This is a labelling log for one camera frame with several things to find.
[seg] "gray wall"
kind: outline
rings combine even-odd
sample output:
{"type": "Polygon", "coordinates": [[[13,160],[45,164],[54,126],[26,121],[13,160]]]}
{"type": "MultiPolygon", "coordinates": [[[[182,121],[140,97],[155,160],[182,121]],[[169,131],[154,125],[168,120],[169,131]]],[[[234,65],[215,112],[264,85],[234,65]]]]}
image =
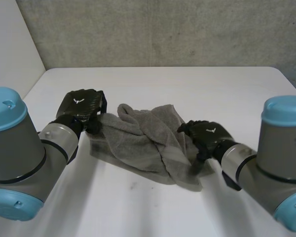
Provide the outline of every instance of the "gray wall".
{"type": "Polygon", "coordinates": [[[296,0],[17,0],[46,69],[272,66],[296,87],[296,0]]]}

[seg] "light blue cap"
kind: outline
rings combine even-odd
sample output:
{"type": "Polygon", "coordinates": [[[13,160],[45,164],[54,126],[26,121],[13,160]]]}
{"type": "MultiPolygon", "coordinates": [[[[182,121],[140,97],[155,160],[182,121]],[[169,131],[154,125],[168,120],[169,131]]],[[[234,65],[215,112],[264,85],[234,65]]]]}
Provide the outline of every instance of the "light blue cap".
{"type": "Polygon", "coordinates": [[[41,200],[31,195],[0,189],[0,216],[6,219],[29,221],[43,206],[41,200]]]}
{"type": "Polygon", "coordinates": [[[262,121],[274,126],[296,126],[296,95],[268,99],[264,104],[262,121]]]}
{"type": "Polygon", "coordinates": [[[296,232],[296,193],[284,200],[275,210],[275,220],[287,229],[296,232]]]}
{"type": "Polygon", "coordinates": [[[0,131],[7,130],[20,123],[28,109],[20,95],[7,87],[0,87],[0,131]]]}

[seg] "gray towel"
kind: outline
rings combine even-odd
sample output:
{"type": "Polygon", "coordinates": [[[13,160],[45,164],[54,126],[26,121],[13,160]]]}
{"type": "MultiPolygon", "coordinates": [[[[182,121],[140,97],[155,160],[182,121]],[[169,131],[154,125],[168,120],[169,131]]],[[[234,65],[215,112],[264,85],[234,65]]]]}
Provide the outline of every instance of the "gray towel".
{"type": "Polygon", "coordinates": [[[206,162],[199,175],[191,174],[197,148],[184,133],[177,133],[184,121],[173,105],[138,111],[121,104],[117,114],[100,115],[102,132],[88,134],[92,156],[158,183],[201,191],[199,176],[213,170],[206,162]]]}

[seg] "table surface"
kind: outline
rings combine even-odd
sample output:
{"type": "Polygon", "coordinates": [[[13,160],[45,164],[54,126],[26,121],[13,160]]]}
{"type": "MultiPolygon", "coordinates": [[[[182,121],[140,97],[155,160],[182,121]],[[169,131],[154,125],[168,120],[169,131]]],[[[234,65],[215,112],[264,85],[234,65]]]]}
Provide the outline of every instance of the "table surface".
{"type": "MultiPolygon", "coordinates": [[[[173,104],[185,121],[214,120],[257,149],[260,114],[272,96],[296,89],[269,67],[70,68],[47,71],[25,102],[37,130],[54,120],[71,90],[103,90],[108,112],[173,104]]],[[[0,218],[0,237],[287,237],[290,233],[244,191],[228,188],[221,169],[193,193],[155,183],[89,155],[83,134],[44,208],[29,222],[0,218]]]]}

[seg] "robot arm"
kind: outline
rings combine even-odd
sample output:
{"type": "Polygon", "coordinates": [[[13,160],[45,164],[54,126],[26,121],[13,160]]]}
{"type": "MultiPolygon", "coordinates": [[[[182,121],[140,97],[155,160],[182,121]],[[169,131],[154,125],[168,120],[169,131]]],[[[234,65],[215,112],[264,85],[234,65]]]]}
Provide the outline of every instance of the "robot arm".
{"type": "Polygon", "coordinates": [[[226,184],[244,189],[286,228],[296,232],[296,96],[266,101],[258,153],[237,143],[218,123],[190,121],[178,132],[190,136],[200,153],[193,169],[208,158],[222,166],[226,184]]]}
{"type": "Polygon", "coordinates": [[[0,87],[0,216],[21,221],[36,216],[75,158],[81,132],[100,130],[98,112],[106,112],[102,91],[72,91],[56,120],[37,134],[17,92],[0,87]]]}

